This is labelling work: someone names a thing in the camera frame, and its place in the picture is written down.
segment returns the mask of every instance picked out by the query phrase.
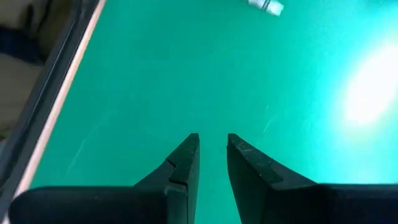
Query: green mat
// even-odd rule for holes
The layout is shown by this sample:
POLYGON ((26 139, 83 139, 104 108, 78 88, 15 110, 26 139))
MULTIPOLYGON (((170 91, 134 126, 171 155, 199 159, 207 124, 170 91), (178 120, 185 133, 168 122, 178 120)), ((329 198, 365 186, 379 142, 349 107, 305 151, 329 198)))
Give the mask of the green mat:
POLYGON ((240 223, 228 133, 317 182, 397 182, 398 69, 358 73, 398 55, 398 5, 282 4, 109 0, 31 187, 134 185, 190 133, 199 224, 240 223))

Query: green work surface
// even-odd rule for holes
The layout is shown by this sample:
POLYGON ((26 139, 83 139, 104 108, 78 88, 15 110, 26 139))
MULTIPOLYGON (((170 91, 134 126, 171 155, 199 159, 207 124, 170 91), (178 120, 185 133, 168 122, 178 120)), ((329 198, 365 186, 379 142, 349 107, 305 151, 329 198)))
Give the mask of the green work surface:
POLYGON ((240 223, 236 133, 317 182, 397 182, 398 3, 109 0, 31 187, 134 185, 190 133, 197 223, 240 223))

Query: white plastic part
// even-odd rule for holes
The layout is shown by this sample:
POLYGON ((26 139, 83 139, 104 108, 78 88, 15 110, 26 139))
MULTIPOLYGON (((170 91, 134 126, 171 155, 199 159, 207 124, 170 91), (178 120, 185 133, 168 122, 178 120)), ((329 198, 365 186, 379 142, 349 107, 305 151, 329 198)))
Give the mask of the white plastic part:
POLYGON ((259 9, 265 10, 269 14, 274 16, 280 16, 284 5, 278 0, 248 0, 249 4, 258 7, 259 9))

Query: wooden edge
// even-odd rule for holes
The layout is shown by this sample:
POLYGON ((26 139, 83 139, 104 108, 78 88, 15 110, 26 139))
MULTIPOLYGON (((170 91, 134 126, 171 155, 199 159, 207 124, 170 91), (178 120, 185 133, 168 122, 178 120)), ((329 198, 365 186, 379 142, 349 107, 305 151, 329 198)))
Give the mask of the wooden edge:
POLYGON ((88 42, 91 39, 91 35, 93 34, 95 25, 100 17, 101 11, 104 8, 105 2, 106 0, 98 1, 98 4, 87 25, 86 31, 83 34, 81 42, 77 48, 76 54, 71 62, 71 65, 62 83, 60 91, 55 99, 54 105, 44 124, 44 128, 39 136, 39 139, 37 140, 32 156, 30 157, 28 165, 25 168, 22 179, 19 182, 18 188, 14 194, 14 198, 23 193, 24 191, 26 191, 33 180, 33 176, 36 172, 37 166, 39 165, 39 162, 42 158, 47 142, 49 141, 49 138, 51 136, 51 132, 55 126, 55 122, 57 121, 58 115, 60 114, 62 105, 65 101, 65 98, 67 97, 67 93, 72 85, 72 81, 75 77, 76 71, 78 70, 79 64, 83 58, 88 42))

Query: white connector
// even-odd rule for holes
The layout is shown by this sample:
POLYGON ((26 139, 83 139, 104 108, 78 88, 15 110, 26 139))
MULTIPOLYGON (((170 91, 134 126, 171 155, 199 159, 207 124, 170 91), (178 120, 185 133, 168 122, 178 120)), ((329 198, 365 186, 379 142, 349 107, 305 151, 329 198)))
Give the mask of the white connector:
POLYGON ((280 16, 284 9, 284 5, 277 0, 248 0, 248 2, 274 16, 280 16))

